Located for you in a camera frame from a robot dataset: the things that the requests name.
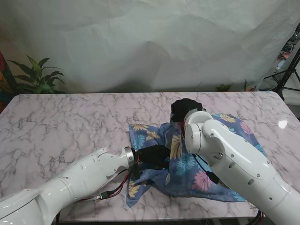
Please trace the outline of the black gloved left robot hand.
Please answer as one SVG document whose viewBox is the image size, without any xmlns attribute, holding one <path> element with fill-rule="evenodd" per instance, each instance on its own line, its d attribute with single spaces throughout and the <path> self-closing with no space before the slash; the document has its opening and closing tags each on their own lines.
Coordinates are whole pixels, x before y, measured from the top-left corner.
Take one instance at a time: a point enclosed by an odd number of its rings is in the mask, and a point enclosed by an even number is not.
<svg viewBox="0 0 300 225">
<path fill-rule="evenodd" d="M 158 166 L 161 168 L 169 168 L 169 158 L 171 150 L 163 145 L 152 145 L 139 149 L 135 152 L 136 160 L 142 163 Z"/>
</svg>

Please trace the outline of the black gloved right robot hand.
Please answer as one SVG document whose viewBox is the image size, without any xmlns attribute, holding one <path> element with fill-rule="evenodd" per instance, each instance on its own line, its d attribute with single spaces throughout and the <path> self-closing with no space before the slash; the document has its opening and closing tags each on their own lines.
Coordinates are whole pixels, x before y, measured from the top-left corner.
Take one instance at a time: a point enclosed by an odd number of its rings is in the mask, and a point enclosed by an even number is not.
<svg viewBox="0 0 300 225">
<path fill-rule="evenodd" d="M 176 100 L 171 104 L 171 121 L 182 122 L 188 112 L 193 109 L 202 111 L 203 105 L 189 98 Z"/>
</svg>

